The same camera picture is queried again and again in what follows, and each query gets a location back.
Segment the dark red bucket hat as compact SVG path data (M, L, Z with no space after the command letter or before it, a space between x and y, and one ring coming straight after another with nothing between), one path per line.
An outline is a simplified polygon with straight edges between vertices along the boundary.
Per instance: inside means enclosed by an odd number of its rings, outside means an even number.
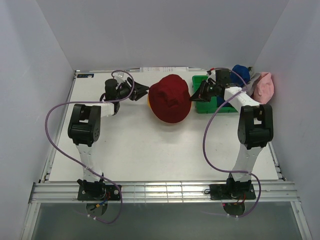
M177 74L169 74L153 84L149 88L148 96L151 100L165 100L168 103L173 100L190 101L191 97L188 84Z

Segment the blue bucket hat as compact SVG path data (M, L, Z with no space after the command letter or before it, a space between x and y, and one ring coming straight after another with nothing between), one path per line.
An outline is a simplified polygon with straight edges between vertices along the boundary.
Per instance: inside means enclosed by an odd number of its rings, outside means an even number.
M246 84L250 81L250 72L247 67L237 64L232 68L232 70L236 72L240 77L242 77L242 79ZM229 83L235 84L237 87L241 87L241 88L245 86L243 81L233 72L229 72L229 76L226 78L226 80L224 80L224 82L228 84ZM225 100L223 98L217 97L216 98L217 107L220 107L224 101Z

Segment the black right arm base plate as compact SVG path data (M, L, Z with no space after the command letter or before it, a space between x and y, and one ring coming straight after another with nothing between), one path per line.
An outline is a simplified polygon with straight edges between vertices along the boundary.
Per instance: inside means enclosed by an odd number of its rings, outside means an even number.
M210 184L204 190L204 194L210 195L211 200L255 200L256 193L252 184L249 187L232 188L227 184Z

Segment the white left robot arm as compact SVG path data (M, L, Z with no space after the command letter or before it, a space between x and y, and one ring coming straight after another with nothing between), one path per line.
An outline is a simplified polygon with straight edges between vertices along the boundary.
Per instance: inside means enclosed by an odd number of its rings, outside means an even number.
M101 133L101 118L116 115L120 109L121 99L138 101L148 93L149 89L146 85L134 82L130 77L126 80L114 77L104 82L101 103L77 103L73 106L67 134L75 144L80 162L84 165L83 179L77 182L95 200L100 200L106 195L103 172L92 157L94 143L98 141Z

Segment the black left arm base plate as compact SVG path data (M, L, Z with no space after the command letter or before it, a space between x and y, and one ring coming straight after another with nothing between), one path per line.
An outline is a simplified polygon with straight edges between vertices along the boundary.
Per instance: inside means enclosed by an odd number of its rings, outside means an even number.
M110 184L87 182L78 189L78 201L119 201L120 191Z

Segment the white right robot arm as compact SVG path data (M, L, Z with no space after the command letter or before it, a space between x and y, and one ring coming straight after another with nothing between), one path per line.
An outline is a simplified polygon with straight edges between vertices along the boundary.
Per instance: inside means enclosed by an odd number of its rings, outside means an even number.
M256 175L252 171L259 154L274 137L273 110L269 104L253 100L247 94L246 83L240 86L232 82L232 73L233 70L224 67L211 68L190 100L205 103L212 97L221 97L239 113L237 159L233 169L227 171L225 183L209 185L211 200L254 200L252 178Z

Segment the yellow bucket hat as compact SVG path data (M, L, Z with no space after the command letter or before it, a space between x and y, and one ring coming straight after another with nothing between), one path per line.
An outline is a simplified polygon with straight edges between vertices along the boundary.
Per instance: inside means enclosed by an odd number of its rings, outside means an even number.
M150 96L147 103L153 114L166 124L178 124L185 120L192 106L189 100L166 102L164 99L151 100Z

